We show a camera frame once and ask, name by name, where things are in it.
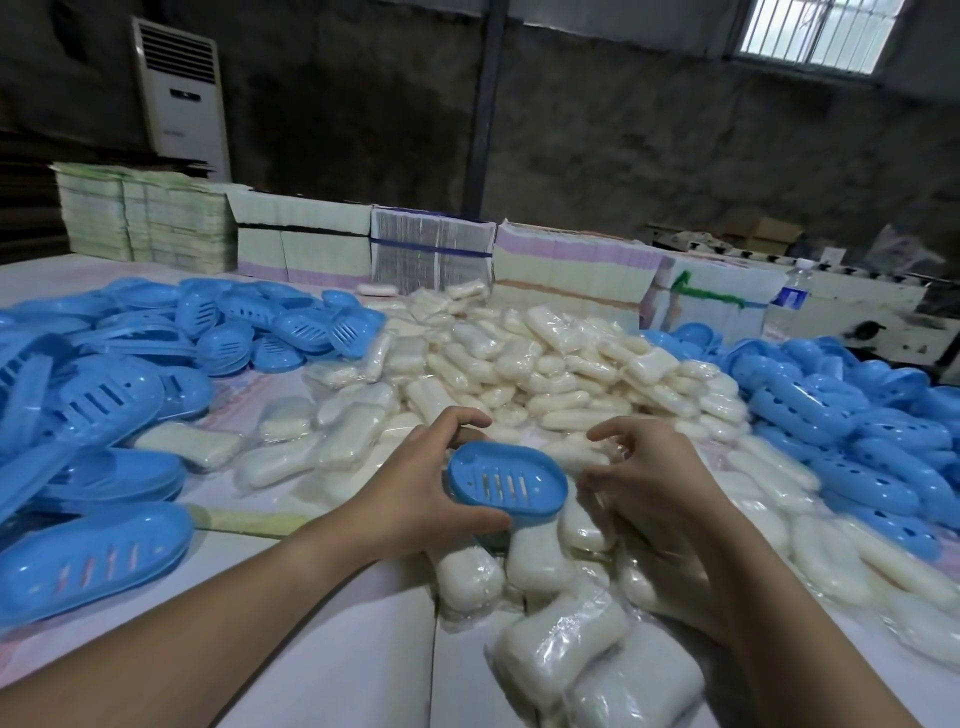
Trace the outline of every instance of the person's left arm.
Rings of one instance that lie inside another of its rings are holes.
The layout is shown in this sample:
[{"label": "person's left arm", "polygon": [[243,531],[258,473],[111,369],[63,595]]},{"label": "person's left arm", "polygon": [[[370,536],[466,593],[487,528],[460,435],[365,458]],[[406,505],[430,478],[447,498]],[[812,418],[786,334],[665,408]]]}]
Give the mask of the person's left arm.
[{"label": "person's left arm", "polygon": [[344,579],[463,533],[510,527],[444,493],[446,449],[482,438],[475,409],[415,429],[357,496],[276,546],[0,691],[0,725],[205,728]]}]

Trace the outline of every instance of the person's right arm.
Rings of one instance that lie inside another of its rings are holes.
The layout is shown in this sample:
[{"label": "person's right arm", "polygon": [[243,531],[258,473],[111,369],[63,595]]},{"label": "person's right arm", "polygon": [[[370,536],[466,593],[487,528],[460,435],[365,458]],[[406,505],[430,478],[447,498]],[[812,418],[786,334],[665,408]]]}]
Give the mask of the person's right arm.
[{"label": "person's right arm", "polygon": [[621,439],[623,463],[587,469],[628,520],[654,515],[693,544],[731,647],[768,728],[918,728],[806,587],[727,499],[690,441],[663,420],[617,417],[587,433]]}]

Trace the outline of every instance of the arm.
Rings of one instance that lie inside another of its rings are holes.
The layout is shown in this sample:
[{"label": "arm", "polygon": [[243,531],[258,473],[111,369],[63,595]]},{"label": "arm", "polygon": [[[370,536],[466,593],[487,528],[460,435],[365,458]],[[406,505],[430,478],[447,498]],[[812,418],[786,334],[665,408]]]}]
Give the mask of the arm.
[{"label": "arm", "polygon": [[2,690],[0,725],[205,728],[355,571],[510,527],[500,511],[453,503],[440,480],[446,449],[483,437],[460,425],[490,421],[450,407],[411,432],[341,508]]},{"label": "arm", "polygon": [[591,468],[627,519],[675,523],[700,557],[770,728],[919,728],[805,586],[719,489],[683,435],[661,420],[614,418],[588,433],[620,437],[630,457]]}]

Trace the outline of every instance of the vertical beam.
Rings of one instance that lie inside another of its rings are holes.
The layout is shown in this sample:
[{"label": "vertical beam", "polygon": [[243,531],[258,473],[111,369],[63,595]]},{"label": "vertical beam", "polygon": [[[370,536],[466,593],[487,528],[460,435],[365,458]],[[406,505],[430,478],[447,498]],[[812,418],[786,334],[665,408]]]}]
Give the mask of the vertical beam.
[{"label": "vertical beam", "polygon": [[500,55],[503,34],[507,26],[510,0],[490,0],[487,6],[483,35],[483,55],[477,77],[476,96],[473,99],[473,120],[470,129],[470,148],[467,174],[464,177],[464,198],[460,207],[462,217],[480,219],[483,191],[487,181],[487,159],[490,155],[490,132],[493,126],[493,107],[496,102],[496,83],[500,75]]}]

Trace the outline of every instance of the plastic bottle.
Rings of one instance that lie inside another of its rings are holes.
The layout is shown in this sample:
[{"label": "plastic bottle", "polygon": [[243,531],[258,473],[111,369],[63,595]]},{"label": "plastic bottle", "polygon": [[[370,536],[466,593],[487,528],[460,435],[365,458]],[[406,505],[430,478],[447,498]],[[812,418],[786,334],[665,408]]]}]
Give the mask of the plastic bottle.
[{"label": "plastic bottle", "polygon": [[790,331],[793,327],[797,311],[801,309],[809,295],[810,285],[813,282],[812,260],[797,258],[797,263],[790,270],[777,297],[770,302],[766,316],[763,317],[763,338],[767,341],[780,343],[792,338]]}]

